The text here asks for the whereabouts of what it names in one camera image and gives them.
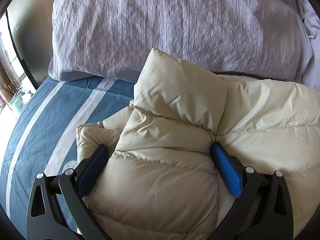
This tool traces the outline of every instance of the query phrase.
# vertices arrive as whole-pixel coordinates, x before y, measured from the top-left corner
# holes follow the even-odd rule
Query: beige puffer jacket
[[[153,49],[130,106],[77,128],[78,161],[99,144],[112,155],[85,203],[113,240],[206,239],[235,200],[209,156],[217,140],[284,173],[296,236],[320,202],[319,108],[306,86],[220,78]]]

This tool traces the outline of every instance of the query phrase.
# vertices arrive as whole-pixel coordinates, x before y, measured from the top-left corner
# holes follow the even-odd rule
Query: silver screw
[[[42,172],[37,174],[37,179],[41,179],[42,177],[43,177],[43,173]]]
[[[73,173],[73,169],[67,169],[64,174],[71,175]]]
[[[276,171],[276,175],[277,175],[278,177],[282,177],[282,176],[283,176],[283,173],[282,173],[281,171]]]
[[[248,167],[245,168],[245,171],[246,171],[247,173],[254,173],[254,168],[248,166]]]

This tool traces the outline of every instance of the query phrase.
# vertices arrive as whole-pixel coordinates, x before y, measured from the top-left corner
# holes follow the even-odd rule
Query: blue pad
[[[229,157],[220,143],[211,145],[210,155],[229,192],[239,198],[243,191],[242,176],[231,163],[231,156]]]

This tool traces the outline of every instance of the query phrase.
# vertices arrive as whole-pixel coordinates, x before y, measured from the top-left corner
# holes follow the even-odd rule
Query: blue bed sheet
[[[75,127],[102,121],[128,106],[133,86],[102,77],[71,82],[49,77],[31,98],[12,132],[0,173],[0,204],[24,237],[36,174],[46,171],[52,176],[75,168]],[[76,231],[65,202],[61,197],[59,201],[70,228]]]

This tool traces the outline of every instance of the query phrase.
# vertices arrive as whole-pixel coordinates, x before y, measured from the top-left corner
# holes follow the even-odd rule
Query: pillow
[[[312,56],[295,0],[55,0],[49,69],[137,81],[152,48],[215,72],[300,82]]]

